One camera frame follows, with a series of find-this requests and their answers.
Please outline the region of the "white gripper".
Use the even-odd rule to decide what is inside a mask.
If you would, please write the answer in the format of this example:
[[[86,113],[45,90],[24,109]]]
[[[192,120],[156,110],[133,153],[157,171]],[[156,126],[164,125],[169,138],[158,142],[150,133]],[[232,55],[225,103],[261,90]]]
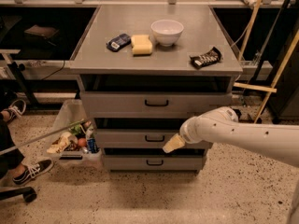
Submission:
[[[188,144],[196,144],[202,141],[202,138],[197,133],[198,128],[197,117],[192,117],[184,121],[179,129],[179,134],[176,133],[170,140],[163,146],[165,153],[170,153],[176,149],[185,146],[185,142]]]

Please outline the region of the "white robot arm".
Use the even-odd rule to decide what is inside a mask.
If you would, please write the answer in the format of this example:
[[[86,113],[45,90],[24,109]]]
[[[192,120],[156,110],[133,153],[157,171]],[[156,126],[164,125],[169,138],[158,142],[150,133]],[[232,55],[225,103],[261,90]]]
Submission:
[[[201,141],[243,148],[269,159],[299,167],[299,126],[242,123],[237,112],[223,106],[183,122],[163,146],[171,153]]]

